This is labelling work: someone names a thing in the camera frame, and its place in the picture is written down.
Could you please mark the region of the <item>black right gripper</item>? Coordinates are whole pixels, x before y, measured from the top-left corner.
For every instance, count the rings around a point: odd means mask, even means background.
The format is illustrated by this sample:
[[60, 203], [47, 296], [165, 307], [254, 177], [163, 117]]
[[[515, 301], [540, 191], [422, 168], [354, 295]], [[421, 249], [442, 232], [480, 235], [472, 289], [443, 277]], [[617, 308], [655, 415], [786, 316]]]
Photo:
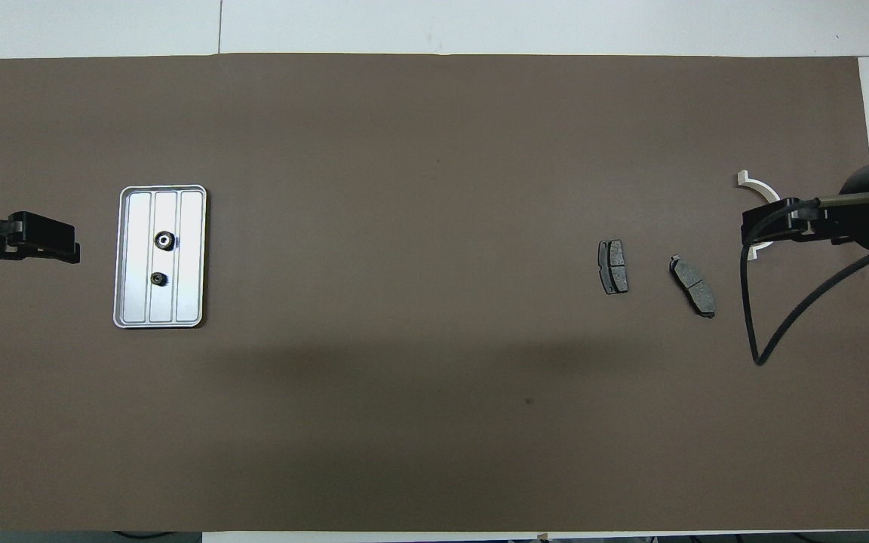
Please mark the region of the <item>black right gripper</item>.
[[[806, 233], [800, 216], [806, 201], [784, 198], [742, 214], [742, 243], [775, 243]], [[869, 250], [869, 165], [849, 175], [837, 195], [818, 197], [814, 219], [808, 221], [811, 241], [856, 243]]]

